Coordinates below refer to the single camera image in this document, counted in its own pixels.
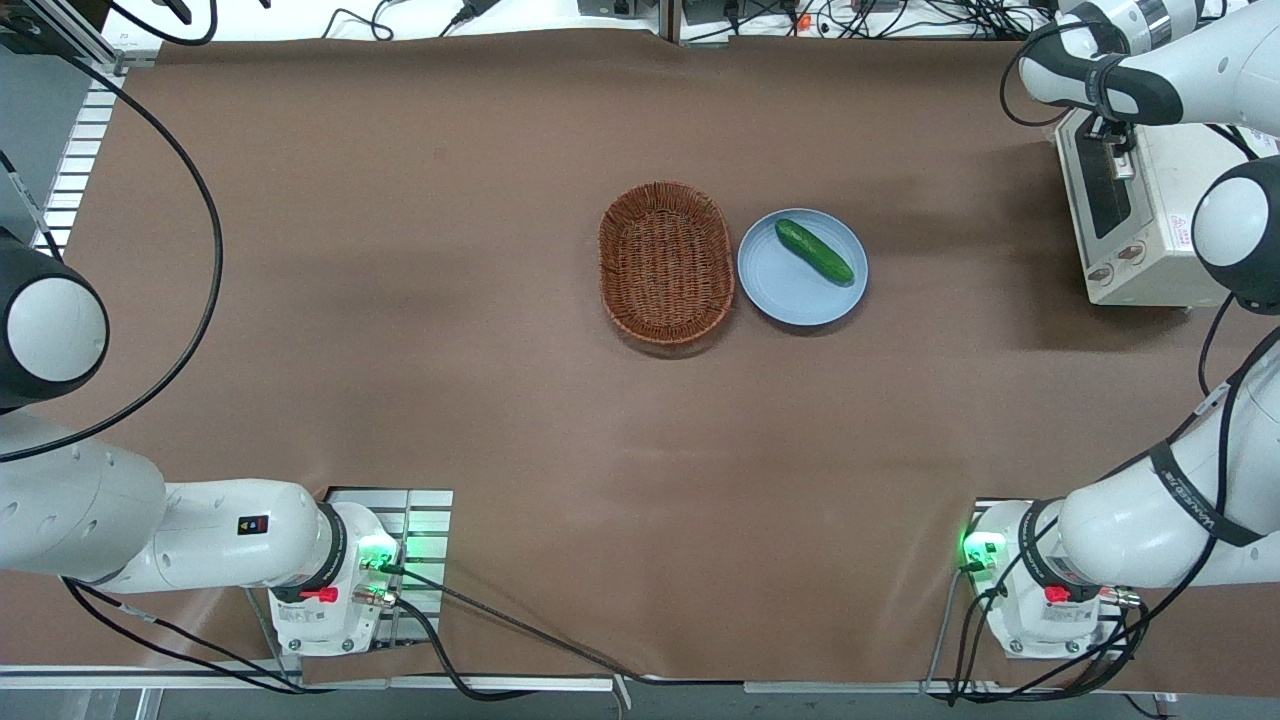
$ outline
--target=green indicator light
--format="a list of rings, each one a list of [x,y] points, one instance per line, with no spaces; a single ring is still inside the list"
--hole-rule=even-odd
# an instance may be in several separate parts
[[[972,533],[964,539],[964,556],[987,564],[1005,548],[1005,536],[1000,533]]]

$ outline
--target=black strap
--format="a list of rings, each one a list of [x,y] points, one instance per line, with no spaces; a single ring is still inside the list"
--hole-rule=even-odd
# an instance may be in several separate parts
[[[1213,503],[1201,493],[1199,488],[1192,484],[1187,473],[1183,471],[1181,465],[1174,459],[1174,451],[1169,447],[1167,442],[1161,441],[1156,443],[1147,451],[1147,456],[1151,457],[1151,465],[1156,469],[1156,477],[1160,478],[1160,483],[1165,486],[1169,495],[1208,534],[1235,547],[1244,547],[1262,539],[1263,536],[1231,520],[1213,507]]]
[[[333,542],[329,544],[329,557],[325,559],[320,570],[306,580],[296,585],[271,588],[271,594],[278,597],[280,602],[302,602],[305,600],[302,597],[303,592],[328,587],[338,577],[338,570],[342,569],[342,560],[347,555],[347,524],[342,521],[338,511],[328,502],[317,502],[316,509],[329,521],[329,529],[332,530]]]
[[[1128,55],[1112,53],[1093,61],[1089,70],[1084,73],[1084,99],[1093,104],[1093,111],[1107,119],[1114,119],[1111,99],[1107,97],[1107,76]]]

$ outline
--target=blue plate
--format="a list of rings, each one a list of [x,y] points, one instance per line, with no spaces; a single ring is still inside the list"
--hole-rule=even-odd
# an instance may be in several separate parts
[[[844,258],[854,282],[836,284],[787,250],[773,224],[795,220]],[[737,249],[737,277],[742,290],[771,318],[792,325],[822,325],[854,309],[867,292],[867,252],[845,223],[818,210],[792,208],[760,218]]]

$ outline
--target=table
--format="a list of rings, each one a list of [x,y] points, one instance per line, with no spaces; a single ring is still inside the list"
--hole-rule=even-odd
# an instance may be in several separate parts
[[[69,187],[64,187],[64,188],[61,188],[61,191],[64,191],[64,192],[73,192],[73,190],[70,190]],[[909,689],[911,689],[911,691],[914,691],[914,684],[911,684],[911,685],[905,685],[905,687],[900,687],[899,689],[908,689],[908,688],[909,688]]]

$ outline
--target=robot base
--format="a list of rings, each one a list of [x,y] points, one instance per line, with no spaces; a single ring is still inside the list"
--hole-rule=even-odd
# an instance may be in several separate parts
[[[970,573],[974,592],[982,594],[996,585],[1021,551],[1019,527],[1030,502],[1010,500],[988,507],[965,537],[965,561],[980,561],[987,569]],[[1056,516],[1046,511],[1042,521]],[[987,626],[1005,655],[1025,660],[1073,659],[1106,642],[1120,619],[1094,597],[1085,602],[1048,602],[1044,588],[1018,562],[1005,579],[1007,596],[997,596],[987,614]],[[978,612],[986,607],[979,603]]]
[[[365,652],[374,639],[381,609],[356,602],[356,591],[381,592],[388,577],[365,565],[379,557],[394,561],[396,541],[367,507],[355,502],[334,502],[334,511],[347,527],[347,552],[330,587],[338,589],[335,602],[308,597],[302,602],[282,602],[271,596],[271,620],[280,647],[291,655],[334,656]]]

